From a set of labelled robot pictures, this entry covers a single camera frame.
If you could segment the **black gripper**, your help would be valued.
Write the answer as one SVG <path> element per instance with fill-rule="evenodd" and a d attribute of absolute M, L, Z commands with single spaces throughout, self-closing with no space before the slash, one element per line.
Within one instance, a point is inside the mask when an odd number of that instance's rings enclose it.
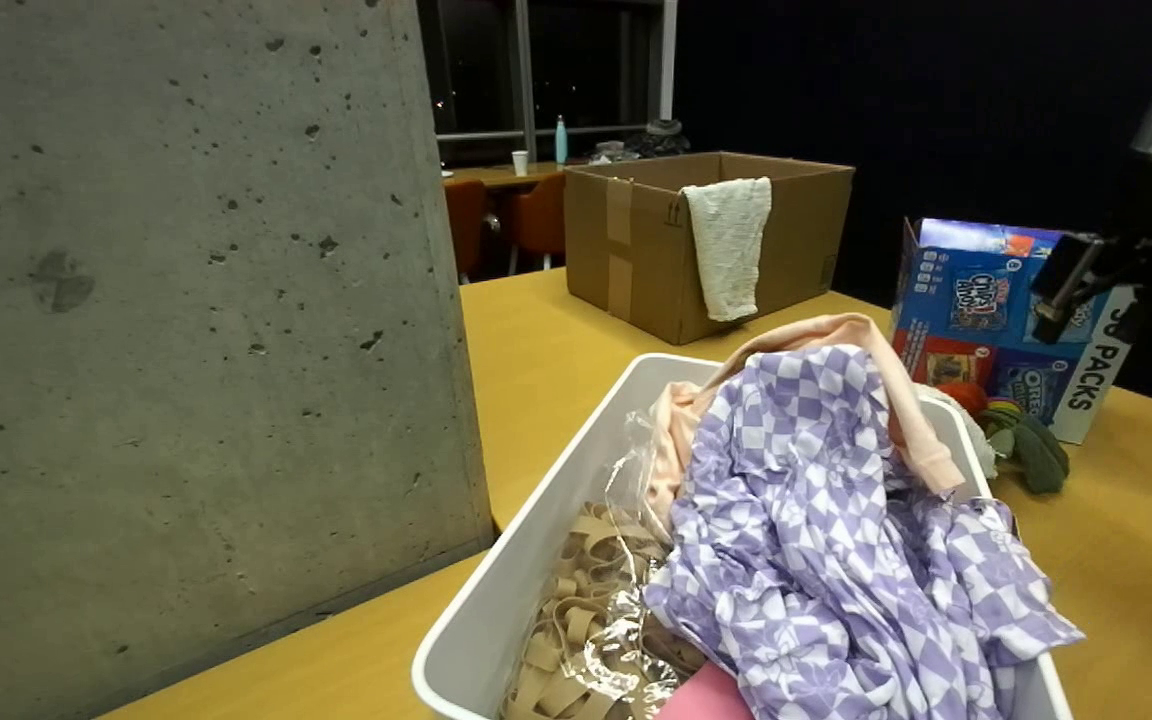
<path fill-rule="evenodd" d="M 1090 300 L 1116 286 L 1134 300 L 1113 321 L 1113 337 L 1138 341 L 1152 323 L 1152 236 L 1064 232 L 1034 279 L 1037 337 L 1055 342 Z"/>

